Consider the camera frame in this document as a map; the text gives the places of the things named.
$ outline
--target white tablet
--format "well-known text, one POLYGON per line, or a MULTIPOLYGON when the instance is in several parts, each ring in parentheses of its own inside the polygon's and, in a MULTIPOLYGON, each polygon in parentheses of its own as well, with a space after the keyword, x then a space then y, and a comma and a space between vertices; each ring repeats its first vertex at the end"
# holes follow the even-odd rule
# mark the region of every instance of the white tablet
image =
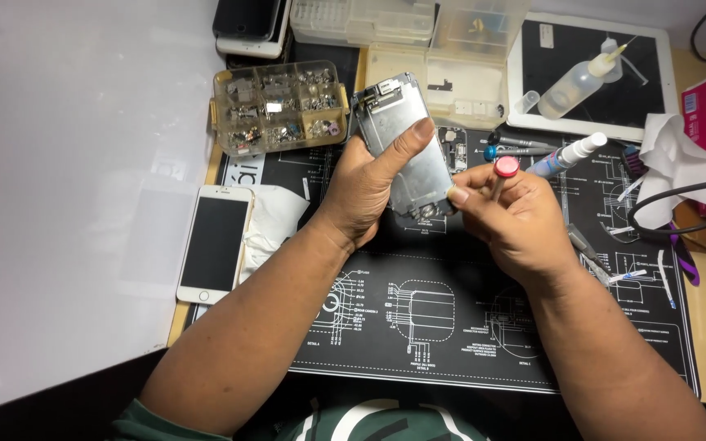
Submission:
POLYGON ((662 29, 637 27, 573 16, 528 13, 508 56, 508 124, 515 127, 641 141, 648 113, 679 113, 669 36, 662 29), (525 93, 543 95, 574 65, 601 53, 607 38, 623 45, 623 77, 599 91, 563 118, 546 119, 538 106, 515 111, 525 93))
POLYGON ((221 53, 256 56, 273 60, 282 53, 290 16, 290 0, 280 0, 275 32, 268 41, 253 41, 245 38, 217 37, 217 50, 221 53))

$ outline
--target red screwdriver cap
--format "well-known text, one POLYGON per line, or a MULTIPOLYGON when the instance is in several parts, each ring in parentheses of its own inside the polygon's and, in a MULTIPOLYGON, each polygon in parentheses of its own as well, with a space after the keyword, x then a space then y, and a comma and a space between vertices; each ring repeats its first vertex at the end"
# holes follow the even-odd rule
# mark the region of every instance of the red screwdriver cap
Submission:
POLYGON ((512 177, 519 171, 519 160, 513 156, 501 156, 495 161, 495 173, 500 177, 512 177))

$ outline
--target smartphone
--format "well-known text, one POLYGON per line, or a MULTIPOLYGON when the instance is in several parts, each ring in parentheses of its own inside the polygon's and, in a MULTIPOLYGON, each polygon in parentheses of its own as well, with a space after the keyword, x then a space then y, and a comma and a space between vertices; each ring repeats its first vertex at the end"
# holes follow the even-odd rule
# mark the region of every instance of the smartphone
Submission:
POLYGON ((214 305, 238 284, 254 194, 249 188, 204 185, 198 194, 176 297, 214 305))
MULTIPOLYGON (((396 75, 353 94, 351 108, 364 143, 374 157, 429 111, 418 81, 410 72, 396 75)), ((454 186, 437 134, 410 159, 391 182, 391 209, 400 227, 454 210, 446 192, 454 186)))
POLYGON ((280 0, 220 0, 212 29, 216 37, 269 40, 280 0))
POLYGON ((278 4, 277 20, 270 39, 258 41, 220 35, 217 37, 217 50, 221 53, 257 56, 269 60, 278 57, 282 53, 282 46, 285 45, 289 32, 288 20, 291 2, 290 0, 279 0, 278 4))

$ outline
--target screw organizer box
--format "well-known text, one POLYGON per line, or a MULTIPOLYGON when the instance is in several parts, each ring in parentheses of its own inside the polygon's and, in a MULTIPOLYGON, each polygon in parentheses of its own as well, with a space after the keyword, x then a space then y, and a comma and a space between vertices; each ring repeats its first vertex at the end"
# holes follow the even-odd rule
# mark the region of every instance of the screw organizer box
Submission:
POLYGON ((335 145, 348 135, 348 95, 330 61, 218 72, 210 107, 230 156, 335 145))

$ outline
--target fingernail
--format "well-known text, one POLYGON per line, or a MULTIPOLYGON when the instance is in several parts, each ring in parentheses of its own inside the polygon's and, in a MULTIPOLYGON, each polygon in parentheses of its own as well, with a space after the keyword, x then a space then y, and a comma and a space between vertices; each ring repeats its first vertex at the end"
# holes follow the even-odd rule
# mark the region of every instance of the fingernail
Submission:
POLYGON ((448 198, 452 203, 462 205, 470 197, 470 193, 466 189, 460 187, 449 188, 448 198))
POLYGON ((424 118, 413 126, 413 133, 419 138, 428 138, 435 132, 435 124, 432 118, 424 118))

